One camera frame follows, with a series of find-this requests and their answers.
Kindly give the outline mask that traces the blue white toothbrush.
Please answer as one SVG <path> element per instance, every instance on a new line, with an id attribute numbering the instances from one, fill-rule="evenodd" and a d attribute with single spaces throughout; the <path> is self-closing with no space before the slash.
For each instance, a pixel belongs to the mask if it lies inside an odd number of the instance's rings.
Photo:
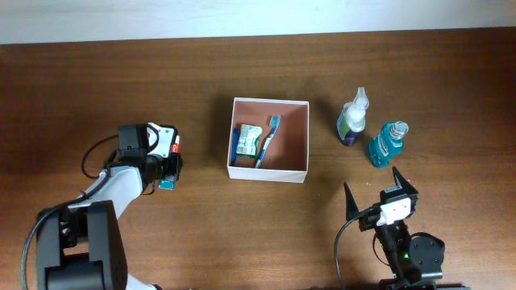
<path id="1" fill-rule="evenodd" d="M 268 137 L 265 139 L 265 142 L 264 142 L 261 152 L 259 154 L 258 160 L 256 161 L 255 168 L 260 167 L 260 165 L 264 159 L 265 153 L 268 149 L 268 146 L 271 143 L 273 137 L 275 136 L 275 134 L 277 132 L 277 128 L 279 127 L 280 122 L 281 122 L 280 115 L 273 115 L 270 118 L 269 126 L 272 128 L 272 130 L 271 130 L 270 134 L 268 135 Z"/>

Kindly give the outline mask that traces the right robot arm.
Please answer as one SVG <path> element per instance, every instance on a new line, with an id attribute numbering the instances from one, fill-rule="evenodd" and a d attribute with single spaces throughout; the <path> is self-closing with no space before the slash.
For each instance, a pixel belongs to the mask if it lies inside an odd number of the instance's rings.
<path id="1" fill-rule="evenodd" d="M 380 191 L 380 201 L 358 210 L 352 192 L 344 184 L 346 223 L 338 234 L 353 222 L 360 231 L 374 230 L 393 277 L 381 280 L 379 289 L 436 289 L 436 280 L 443 277 L 445 243 L 435 236 L 417 232 L 411 234 L 405 220 L 415 213 L 418 190 L 396 169 L 395 185 Z"/>

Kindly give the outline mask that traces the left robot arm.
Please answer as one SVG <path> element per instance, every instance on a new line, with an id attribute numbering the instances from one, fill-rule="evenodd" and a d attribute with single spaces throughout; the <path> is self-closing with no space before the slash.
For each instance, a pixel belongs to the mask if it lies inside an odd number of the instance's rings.
<path id="1" fill-rule="evenodd" d="M 183 160 L 181 137 L 172 125 L 125 125 L 93 184 L 80 196 L 37 216 L 23 246 L 21 286 L 27 287 L 27 257 L 36 244 L 39 289 L 148 289 L 127 268 L 118 219 L 147 187 L 172 190 Z"/>

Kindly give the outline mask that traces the green white soap packet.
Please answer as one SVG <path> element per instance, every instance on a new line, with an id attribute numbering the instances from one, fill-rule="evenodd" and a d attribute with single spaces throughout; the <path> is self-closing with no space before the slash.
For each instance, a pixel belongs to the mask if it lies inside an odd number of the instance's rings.
<path id="1" fill-rule="evenodd" d="M 255 160 L 258 156 L 261 134 L 262 128 L 260 126 L 242 124 L 239 131 L 236 154 Z"/>

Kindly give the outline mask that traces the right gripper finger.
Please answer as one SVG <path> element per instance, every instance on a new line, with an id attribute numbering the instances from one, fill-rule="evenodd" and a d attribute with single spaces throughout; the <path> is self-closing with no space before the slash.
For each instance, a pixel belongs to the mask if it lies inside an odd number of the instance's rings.
<path id="1" fill-rule="evenodd" d="M 351 221 L 360 214 L 360 211 L 358 210 L 352 191 L 350 190 L 347 182 L 343 183 L 343 187 L 346 199 L 346 220 Z"/>
<path id="2" fill-rule="evenodd" d="M 415 207 L 418 202 L 418 190 L 399 172 L 396 167 L 393 167 L 393 177 L 399 189 L 396 191 L 395 197 L 408 197 L 410 199 L 410 212 L 415 212 Z"/>

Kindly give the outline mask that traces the red green toothpaste tube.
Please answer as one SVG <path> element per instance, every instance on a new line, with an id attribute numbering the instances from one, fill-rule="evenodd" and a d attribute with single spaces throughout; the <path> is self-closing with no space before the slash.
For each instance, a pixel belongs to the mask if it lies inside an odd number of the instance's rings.
<path id="1" fill-rule="evenodd" d="M 179 145 L 180 142 L 176 141 L 171 148 L 172 153 L 178 153 L 179 152 Z M 160 189 L 166 189 L 166 190 L 173 190 L 174 189 L 175 182 L 170 180 L 162 180 L 159 184 Z"/>

